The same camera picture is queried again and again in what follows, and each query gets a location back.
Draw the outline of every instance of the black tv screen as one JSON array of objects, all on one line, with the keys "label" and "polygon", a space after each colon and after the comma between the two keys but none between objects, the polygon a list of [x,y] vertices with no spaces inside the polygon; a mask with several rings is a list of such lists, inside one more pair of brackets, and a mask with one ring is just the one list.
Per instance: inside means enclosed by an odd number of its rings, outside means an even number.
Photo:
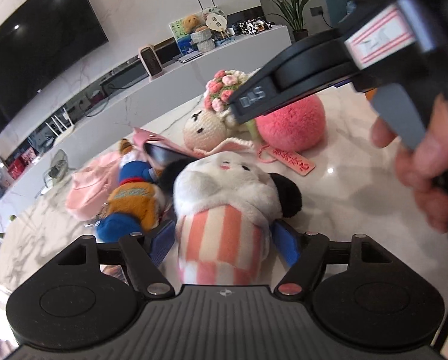
[{"label": "black tv screen", "polygon": [[50,81],[105,42],[88,0],[21,5],[0,27],[0,132]]}]

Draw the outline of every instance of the pink backpack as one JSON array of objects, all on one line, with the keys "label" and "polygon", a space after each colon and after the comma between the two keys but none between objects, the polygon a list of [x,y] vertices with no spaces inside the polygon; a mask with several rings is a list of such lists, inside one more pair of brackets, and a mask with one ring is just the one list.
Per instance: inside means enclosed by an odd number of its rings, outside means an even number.
[{"label": "pink backpack", "polygon": [[118,186],[121,156],[113,151],[91,161],[72,175],[72,189],[67,195],[66,208],[79,221],[93,219]]}]

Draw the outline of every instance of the marble wall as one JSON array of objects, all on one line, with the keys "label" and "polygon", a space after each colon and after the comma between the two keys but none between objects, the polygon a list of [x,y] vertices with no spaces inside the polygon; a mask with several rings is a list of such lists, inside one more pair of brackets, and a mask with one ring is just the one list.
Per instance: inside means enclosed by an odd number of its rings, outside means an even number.
[{"label": "marble wall", "polygon": [[[0,25],[26,0],[0,0]],[[73,95],[101,75],[137,54],[140,46],[172,36],[168,23],[199,12],[212,0],[89,0],[109,39],[65,71],[11,121],[0,134],[0,156],[6,158]],[[227,13],[260,5],[259,0],[213,0]]]}]

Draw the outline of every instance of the finger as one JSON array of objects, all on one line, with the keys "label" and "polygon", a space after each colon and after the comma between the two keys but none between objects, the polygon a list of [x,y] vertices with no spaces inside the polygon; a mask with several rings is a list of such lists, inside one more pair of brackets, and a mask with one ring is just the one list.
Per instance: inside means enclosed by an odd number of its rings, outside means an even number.
[{"label": "finger", "polygon": [[395,167],[398,180],[406,187],[412,187],[421,192],[431,189],[431,180],[415,171],[412,152],[402,145],[397,152]]},{"label": "finger", "polygon": [[396,138],[389,125],[380,117],[374,122],[371,129],[371,141],[377,147],[386,147]]},{"label": "finger", "polygon": [[415,151],[414,166],[427,178],[448,169],[448,102],[441,95],[435,101],[425,138]]},{"label": "finger", "polygon": [[429,192],[414,191],[417,206],[434,222],[448,222],[448,193],[434,187]]},{"label": "finger", "polygon": [[438,231],[439,233],[445,234],[448,232],[448,222],[441,222],[434,218],[428,217],[427,223],[431,226],[431,228]]}]

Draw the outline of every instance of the plant pot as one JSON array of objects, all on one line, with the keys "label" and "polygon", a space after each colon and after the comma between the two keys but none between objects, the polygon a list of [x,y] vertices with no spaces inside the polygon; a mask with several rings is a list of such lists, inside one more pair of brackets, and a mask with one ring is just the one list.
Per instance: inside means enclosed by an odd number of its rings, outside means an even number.
[{"label": "plant pot", "polygon": [[299,42],[299,40],[309,36],[309,31],[307,30],[292,31],[292,33],[294,34],[294,39],[296,42]]}]

